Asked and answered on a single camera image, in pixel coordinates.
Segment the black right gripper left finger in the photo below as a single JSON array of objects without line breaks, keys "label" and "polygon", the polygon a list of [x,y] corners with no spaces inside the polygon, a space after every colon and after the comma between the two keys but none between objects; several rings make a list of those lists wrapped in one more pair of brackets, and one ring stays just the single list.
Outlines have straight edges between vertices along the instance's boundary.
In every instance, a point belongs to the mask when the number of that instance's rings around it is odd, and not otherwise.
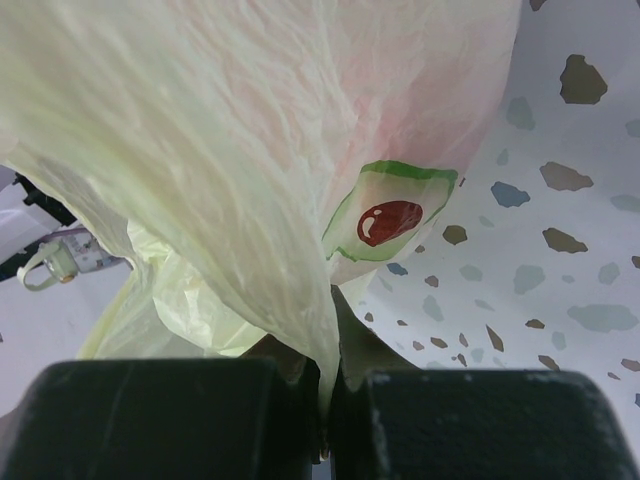
[{"label": "black right gripper left finger", "polygon": [[1,431],[5,479],[308,479],[316,364],[273,337],[237,358],[66,361]]}]

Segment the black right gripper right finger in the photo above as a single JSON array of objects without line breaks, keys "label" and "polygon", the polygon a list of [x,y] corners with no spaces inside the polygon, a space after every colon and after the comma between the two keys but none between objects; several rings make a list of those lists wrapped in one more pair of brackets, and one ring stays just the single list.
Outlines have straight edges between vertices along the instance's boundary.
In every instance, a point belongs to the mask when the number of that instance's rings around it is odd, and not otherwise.
[{"label": "black right gripper right finger", "polygon": [[420,369],[331,290],[341,363],[328,441],[336,479],[635,479],[598,387],[576,372]]}]

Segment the pale green avocado-print plastic bag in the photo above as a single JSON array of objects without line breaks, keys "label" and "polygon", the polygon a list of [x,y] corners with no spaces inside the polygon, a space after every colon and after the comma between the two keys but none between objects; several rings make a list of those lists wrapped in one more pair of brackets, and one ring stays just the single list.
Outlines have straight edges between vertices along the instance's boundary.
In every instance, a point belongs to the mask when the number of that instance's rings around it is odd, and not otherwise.
[{"label": "pale green avocado-print plastic bag", "polygon": [[5,1],[1,160],[132,274],[83,359],[339,364],[333,286],[425,240],[500,104],[517,1]]}]

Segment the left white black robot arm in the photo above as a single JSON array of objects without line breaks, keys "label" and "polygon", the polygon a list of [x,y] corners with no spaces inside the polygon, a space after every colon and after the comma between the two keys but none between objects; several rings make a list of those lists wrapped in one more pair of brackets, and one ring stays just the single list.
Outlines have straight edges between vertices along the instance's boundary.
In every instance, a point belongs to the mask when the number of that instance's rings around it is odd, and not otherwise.
[{"label": "left white black robot arm", "polygon": [[39,292],[122,264],[60,201],[1,168],[1,279]]}]

